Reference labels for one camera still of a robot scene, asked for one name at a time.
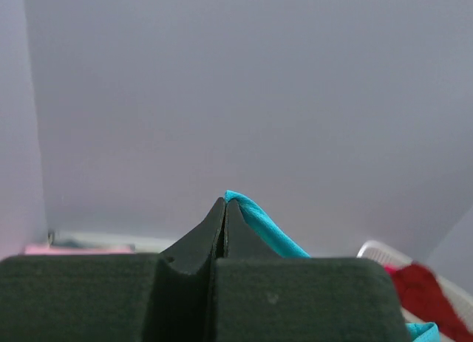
white wall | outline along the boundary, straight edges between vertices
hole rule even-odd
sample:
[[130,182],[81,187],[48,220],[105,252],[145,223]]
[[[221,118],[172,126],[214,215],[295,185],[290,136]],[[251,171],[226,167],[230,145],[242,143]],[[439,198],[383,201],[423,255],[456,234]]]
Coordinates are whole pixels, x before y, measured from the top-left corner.
[[225,189],[311,253],[426,259],[473,204],[472,0],[26,0],[54,228],[178,238]]
[[23,0],[0,0],[0,259],[45,238]]

gray wall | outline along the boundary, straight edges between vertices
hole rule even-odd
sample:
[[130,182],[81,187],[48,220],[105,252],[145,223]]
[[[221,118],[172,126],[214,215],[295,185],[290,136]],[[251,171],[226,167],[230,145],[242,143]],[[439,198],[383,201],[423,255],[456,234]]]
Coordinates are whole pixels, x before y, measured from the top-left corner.
[[472,0],[26,0],[54,228],[177,238],[225,189],[313,254],[473,204]]
[[23,0],[0,0],[0,259],[46,237]]
[[468,292],[473,292],[472,238],[473,208],[453,227],[427,260],[427,264],[436,272],[452,277],[456,284]]

white plastic basket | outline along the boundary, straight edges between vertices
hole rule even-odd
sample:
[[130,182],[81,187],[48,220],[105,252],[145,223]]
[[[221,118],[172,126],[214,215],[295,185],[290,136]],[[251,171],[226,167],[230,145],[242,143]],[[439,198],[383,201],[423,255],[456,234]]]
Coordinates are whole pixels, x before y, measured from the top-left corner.
[[163,252],[175,243],[174,240],[156,239],[150,237],[114,235],[108,233],[92,233],[80,231],[50,231],[48,242],[76,241],[97,246],[128,246],[135,248],[136,252]]
[[[390,264],[395,267],[405,266],[412,262],[412,259],[394,248],[377,241],[368,241],[361,247],[357,257],[372,259],[379,264]],[[473,297],[465,290],[461,289],[444,277],[436,276],[437,282],[442,288],[443,294],[449,299],[457,316],[462,319],[470,331],[473,331]],[[403,309],[403,315],[408,322],[422,323],[407,310]],[[451,339],[442,335],[442,341],[451,341]]]

red fabric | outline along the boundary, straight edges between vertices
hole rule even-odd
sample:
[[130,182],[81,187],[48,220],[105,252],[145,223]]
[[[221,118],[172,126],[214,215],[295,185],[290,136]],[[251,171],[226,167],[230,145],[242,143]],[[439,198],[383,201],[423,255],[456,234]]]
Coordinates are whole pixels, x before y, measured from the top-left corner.
[[473,334],[457,317],[435,276],[420,264],[390,273],[404,309],[425,322],[435,322],[444,335],[457,342],[472,342]]

teal fabric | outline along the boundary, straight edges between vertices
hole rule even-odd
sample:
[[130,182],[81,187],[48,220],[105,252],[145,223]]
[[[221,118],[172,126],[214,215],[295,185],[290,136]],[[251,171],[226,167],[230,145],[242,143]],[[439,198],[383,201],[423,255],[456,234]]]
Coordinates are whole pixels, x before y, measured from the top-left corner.
[[243,218],[256,233],[282,257],[310,257],[300,248],[253,200],[243,194],[226,191],[225,201],[235,199],[242,211]]
[[[226,191],[225,201],[235,199],[242,211],[243,218],[258,235],[282,257],[310,257],[271,220],[253,200],[243,194]],[[440,342],[440,333],[437,325],[406,324],[412,342]]]
[[440,342],[438,327],[433,322],[427,324],[406,324],[412,342]]

